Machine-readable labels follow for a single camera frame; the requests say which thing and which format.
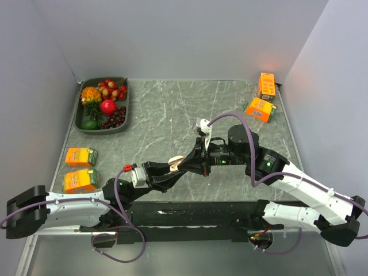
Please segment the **beige earbud charging case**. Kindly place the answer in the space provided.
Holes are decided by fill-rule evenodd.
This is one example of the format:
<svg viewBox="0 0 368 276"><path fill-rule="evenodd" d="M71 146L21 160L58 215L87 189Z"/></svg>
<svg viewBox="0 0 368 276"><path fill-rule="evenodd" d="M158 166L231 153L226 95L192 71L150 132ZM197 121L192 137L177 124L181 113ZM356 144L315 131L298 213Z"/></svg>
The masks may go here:
<svg viewBox="0 0 368 276"><path fill-rule="evenodd" d="M172 158L169 159L168 161L168 165L169 165L169 169L170 169L170 172L177 172L179 171L179 164L185 159L184 156L182 155L178 155L178 156L174 156Z"/></svg>

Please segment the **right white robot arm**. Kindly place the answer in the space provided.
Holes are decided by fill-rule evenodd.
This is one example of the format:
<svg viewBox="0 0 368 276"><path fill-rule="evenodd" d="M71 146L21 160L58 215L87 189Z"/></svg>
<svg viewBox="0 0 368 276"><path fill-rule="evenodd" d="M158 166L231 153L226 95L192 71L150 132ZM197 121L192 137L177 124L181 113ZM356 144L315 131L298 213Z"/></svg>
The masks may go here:
<svg viewBox="0 0 368 276"><path fill-rule="evenodd" d="M228 139L222 144L217 144L217 140L197 138L193 150L180 162L178 170L206 177L212 166L245 165L245 174L250 175L252 157L244 126L232 126ZM346 197L325 187L271 149L256 145L254 161L257 181L280 189L305 204L302 207L259 200L256 212L251 215L255 228L264 229L267 225L298 227L316 232L341 247L349 246L358 238L358 217L365 205L363 198Z"/></svg>

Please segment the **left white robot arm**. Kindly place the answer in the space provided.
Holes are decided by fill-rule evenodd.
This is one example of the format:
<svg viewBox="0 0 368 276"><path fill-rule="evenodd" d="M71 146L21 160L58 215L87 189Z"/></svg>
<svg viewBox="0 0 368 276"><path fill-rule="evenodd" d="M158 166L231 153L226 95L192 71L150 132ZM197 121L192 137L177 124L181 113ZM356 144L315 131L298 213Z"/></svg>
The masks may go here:
<svg viewBox="0 0 368 276"><path fill-rule="evenodd" d="M131 181L120 175L128 173ZM151 191L167 192L185 174L167 163L129 164L100 191L66 194L38 185L8 200L1 229L7 239L31 236L43 229L80 226L92 231L135 229L127 210Z"/></svg>

